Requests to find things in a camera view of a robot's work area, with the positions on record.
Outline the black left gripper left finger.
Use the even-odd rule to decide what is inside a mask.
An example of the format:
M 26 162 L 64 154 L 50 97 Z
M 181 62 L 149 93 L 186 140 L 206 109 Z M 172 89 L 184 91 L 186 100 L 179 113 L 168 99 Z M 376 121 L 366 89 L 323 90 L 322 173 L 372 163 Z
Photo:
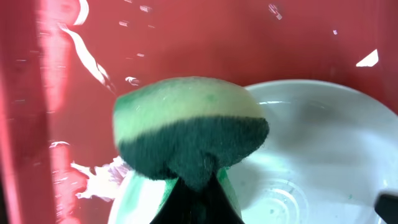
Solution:
M 178 179 L 150 224 L 198 224 L 198 194 Z

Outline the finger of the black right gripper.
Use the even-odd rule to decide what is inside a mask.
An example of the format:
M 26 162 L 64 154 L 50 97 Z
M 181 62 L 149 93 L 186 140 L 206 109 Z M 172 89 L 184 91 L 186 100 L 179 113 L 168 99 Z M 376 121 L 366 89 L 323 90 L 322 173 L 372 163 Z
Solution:
M 377 196 L 374 204 L 374 211 L 387 224 L 397 224 L 397 208 L 398 198 L 394 194 L 381 193 Z

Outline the green yellow sponge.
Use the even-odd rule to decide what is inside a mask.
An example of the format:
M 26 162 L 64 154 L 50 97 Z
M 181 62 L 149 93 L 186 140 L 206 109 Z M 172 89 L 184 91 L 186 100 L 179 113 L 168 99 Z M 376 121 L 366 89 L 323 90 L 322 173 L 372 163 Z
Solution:
M 200 214 L 199 196 L 212 173 L 241 218 L 227 170 L 259 149 L 269 131 L 252 94 L 224 80 L 172 78 L 120 96 L 114 143 L 132 171 L 109 222 L 150 223 L 178 179 L 198 194 Z

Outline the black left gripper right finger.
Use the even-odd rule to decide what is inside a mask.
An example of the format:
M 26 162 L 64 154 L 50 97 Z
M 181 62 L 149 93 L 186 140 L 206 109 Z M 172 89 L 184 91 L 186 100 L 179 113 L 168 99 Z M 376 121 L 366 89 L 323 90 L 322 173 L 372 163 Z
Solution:
M 198 215 L 200 224 L 244 224 L 234 211 L 215 173 L 212 173 L 199 199 L 203 208 Z

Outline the white plate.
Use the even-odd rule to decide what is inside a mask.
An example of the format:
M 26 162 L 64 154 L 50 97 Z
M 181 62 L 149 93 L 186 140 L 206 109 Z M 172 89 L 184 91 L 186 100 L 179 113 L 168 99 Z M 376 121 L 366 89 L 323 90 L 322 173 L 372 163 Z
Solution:
M 356 90 L 285 80 L 245 88 L 269 124 L 264 143 L 227 170 L 244 223 L 386 223 L 397 195 L 397 116 Z

